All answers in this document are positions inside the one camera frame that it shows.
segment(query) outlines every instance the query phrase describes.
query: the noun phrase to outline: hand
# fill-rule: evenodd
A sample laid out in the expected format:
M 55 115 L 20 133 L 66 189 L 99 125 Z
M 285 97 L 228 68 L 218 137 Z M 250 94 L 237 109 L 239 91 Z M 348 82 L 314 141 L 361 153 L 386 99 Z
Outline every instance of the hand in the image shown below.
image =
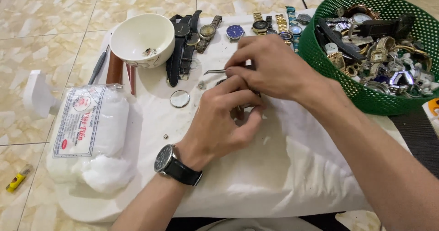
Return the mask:
M 238 127 L 230 112 L 238 105 L 251 104 L 247 122 Z M 207 90 L 181 142 L 176 144 L 178 158 L 200 171 L 209 161 L 249 145 L 262 121 L 265 109 L 260 97 L 248 89 L 239 76 L 232 76 Z
M 256 71 L 243 68 L 251 60 Z M 250 88 L 274 98 L 301 103 L 328 88 L 329 79 L 311 68 L 278 35 L 243 37 L 226 63 L 228 77 L 242 77 Z

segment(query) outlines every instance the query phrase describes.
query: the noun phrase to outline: green basket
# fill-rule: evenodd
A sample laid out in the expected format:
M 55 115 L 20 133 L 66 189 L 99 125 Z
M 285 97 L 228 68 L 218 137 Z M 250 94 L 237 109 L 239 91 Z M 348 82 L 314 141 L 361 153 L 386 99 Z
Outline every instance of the green basket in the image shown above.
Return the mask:
M 433 58 L 431 72 L 435 75 L 436 81 L 439 80 L 439 22 L 405 0 L 324 0 L 300 37 L 300 56 L 322 75 L 337 80 L 355 106 L 365 113 L 381 116 L 399 115 L 410 112 L 437 97 L 439 90 L 428 98 L 410 99 L 385 95 L 355 82 L 332 65 L 316 40 L 314 27 L 318 18 L 330 17 L 337 8 L 349 7 L 352 4 L 366 4 L 372 10 L 380 12 L 381 19 L 396 19 L 403 13 L 415 14 L 416 22 L 412 35 L 422 39 L 425 51 Z

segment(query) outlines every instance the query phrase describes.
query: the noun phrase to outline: yellow lighter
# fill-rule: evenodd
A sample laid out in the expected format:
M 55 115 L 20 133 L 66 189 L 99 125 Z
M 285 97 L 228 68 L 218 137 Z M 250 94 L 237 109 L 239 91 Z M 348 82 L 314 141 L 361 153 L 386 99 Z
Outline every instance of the yellow lighter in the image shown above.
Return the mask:
M 26 178 L 26 176 L 32 170 L 32 165 L 26 164 L 26 166 L 15 176 L 11 183 L 8 184 L 6 190 L 8 192 L 14 192 L 17 187 L 21 184 L 21 182 Z

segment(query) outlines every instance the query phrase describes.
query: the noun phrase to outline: blue watch strap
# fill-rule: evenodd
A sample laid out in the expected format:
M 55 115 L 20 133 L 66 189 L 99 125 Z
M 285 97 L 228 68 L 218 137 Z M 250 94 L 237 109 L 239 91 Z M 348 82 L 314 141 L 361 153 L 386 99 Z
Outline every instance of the blue watch strap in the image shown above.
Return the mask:
M 291 6 L 285 6 L 288 14 L 288 24 L 291 26 L 299 26 L 299 22 L 296 20 L 296 9 Z M 293 35 L 293 48 L 296 54 L 299 53 L 299 39 L 300 35 Z

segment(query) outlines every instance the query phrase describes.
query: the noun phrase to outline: white bowl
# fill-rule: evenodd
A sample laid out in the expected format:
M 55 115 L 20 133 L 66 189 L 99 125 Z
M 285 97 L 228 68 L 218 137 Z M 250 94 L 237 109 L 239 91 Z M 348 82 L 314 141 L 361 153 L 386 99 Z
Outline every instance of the white bowl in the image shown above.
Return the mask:
M 122 22 L 110 39 L 112 52 L 132 66 L 154 68 L 171 57 L 175 47 L 172 22 L 159 14 L 146 13 Z M 143 54 L 146 49 L 156 54 Z

